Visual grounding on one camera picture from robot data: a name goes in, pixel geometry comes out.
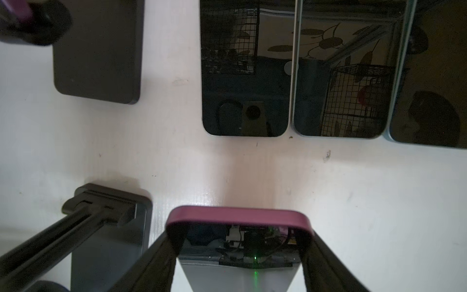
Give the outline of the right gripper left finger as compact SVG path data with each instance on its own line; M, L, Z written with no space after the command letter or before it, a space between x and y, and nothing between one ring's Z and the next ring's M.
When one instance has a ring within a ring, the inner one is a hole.
M163 232L136 263L109 289L111 292L170 292L177 254Z

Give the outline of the green phone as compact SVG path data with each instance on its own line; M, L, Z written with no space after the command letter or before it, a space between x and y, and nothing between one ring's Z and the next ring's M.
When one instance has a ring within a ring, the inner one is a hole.
M299 1L293 127L374 139L386 127L413 1Z

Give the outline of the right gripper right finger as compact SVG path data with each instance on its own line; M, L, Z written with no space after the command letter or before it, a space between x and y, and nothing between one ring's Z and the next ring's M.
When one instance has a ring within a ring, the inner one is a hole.
M308 292L368 292L368 289L313 232L295 231Z

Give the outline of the black phone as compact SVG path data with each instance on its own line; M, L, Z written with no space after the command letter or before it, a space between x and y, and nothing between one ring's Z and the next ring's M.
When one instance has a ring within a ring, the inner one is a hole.
M284 134L295 8L294 1L200 3L202 119L209 134Z

